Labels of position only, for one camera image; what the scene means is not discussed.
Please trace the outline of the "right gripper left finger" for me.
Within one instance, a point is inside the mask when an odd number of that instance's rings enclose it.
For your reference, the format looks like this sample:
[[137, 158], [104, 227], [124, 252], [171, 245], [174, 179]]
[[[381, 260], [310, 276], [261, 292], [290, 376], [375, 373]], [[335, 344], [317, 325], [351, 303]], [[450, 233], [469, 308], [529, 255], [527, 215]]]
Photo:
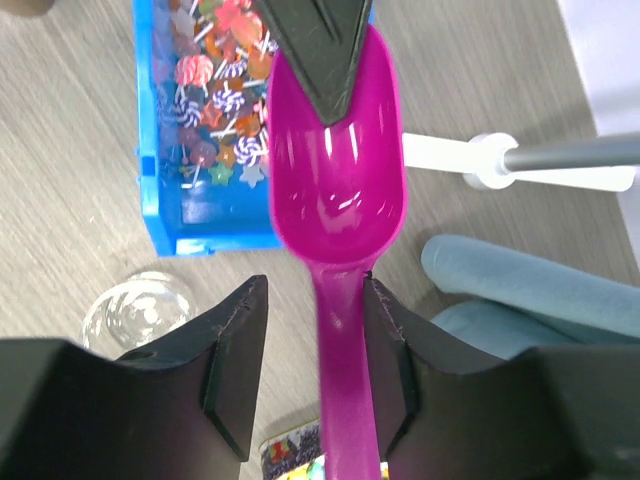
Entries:
[[63, 339], [1, 343], [5, 479], [235, 479], [249, 458], [268, 281], [108, 360]]

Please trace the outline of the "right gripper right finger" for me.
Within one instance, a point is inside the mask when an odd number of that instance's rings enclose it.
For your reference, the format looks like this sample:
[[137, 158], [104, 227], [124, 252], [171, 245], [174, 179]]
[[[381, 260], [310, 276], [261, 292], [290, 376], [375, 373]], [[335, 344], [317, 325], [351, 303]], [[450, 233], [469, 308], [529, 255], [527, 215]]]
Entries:
[[475, 349], [364, 282], [381, 458], [394, 479], [635, 479], [639, 350]]

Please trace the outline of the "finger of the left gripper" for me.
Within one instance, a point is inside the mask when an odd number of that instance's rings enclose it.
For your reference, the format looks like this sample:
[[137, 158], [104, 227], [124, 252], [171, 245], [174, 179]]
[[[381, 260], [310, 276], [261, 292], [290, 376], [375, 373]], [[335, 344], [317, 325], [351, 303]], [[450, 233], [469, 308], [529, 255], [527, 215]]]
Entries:
[[349, 109], [371, 0], [263, 0], [257, 10], [326, 126]]

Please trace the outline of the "purple plastic scoop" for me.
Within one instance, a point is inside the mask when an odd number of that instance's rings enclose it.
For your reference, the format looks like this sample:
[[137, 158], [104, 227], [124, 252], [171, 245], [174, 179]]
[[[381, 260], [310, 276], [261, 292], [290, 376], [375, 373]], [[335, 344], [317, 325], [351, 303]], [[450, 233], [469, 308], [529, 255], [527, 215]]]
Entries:
[[268, 107], [272, 221], [307, 266], [316, 297], [325, 475], [377, 479], [363, 287], [408, 203], [396, 74], [383, 37], [366, 33], [343, 120], [322, 124], [283, 55]]

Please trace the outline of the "blue plastic bin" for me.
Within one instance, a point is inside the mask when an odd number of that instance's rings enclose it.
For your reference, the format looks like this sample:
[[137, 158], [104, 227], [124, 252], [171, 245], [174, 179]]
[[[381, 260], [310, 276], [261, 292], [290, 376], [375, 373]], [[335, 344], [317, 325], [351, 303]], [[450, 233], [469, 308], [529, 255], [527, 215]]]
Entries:
[[134, 3], [133, 30], [140, 201], [156, 252], [190, 257], [278, 247], [267, 206], [268, 176], [255, 188], [234, 178], [227, 187], [183, 189], [165, 175], [160, 161], [156, 89], [151, 79], [153, 2]]

